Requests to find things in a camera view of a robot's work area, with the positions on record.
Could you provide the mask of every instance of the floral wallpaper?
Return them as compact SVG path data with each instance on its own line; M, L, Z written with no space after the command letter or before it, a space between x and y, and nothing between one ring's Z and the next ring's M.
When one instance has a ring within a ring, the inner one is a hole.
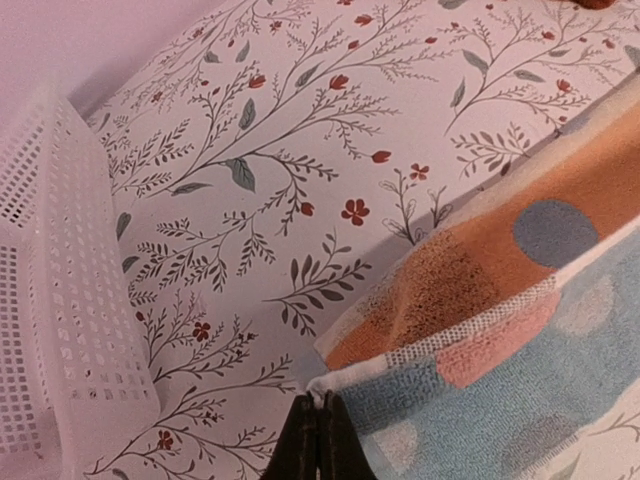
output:
M230 0L159 51L90 124L163 413L85 477L258 478L314 338L584 125L638 25L638 0Z

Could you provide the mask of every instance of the towel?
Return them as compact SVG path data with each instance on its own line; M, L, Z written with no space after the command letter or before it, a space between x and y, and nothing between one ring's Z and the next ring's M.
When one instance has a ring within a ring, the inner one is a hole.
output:
M340 393L379 478L526 478L637 381L639 98L636 79L318 340L334 371L308 388Z

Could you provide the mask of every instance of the blue polka dot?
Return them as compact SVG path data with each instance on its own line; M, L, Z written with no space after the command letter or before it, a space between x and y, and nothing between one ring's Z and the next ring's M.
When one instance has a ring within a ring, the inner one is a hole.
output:
M522 252L544 267L561 268L598 243L591 220L573 205L542 200L529 205L513 226Z
M515 435L502 453L506 478L520 477L535 462L554 448L572 442L579 425L560 414L538 418Z

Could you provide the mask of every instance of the white plastic basket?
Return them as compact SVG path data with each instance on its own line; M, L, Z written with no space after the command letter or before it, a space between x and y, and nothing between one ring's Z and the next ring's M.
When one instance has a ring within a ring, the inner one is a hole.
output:
M0 477L83 478L158 417L107 157L42 87L0 142Z

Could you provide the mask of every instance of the white wall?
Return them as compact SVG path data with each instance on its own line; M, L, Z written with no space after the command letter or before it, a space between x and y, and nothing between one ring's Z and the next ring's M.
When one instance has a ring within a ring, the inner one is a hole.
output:
M223 0L0 0L0 130L49 69L86 114Z

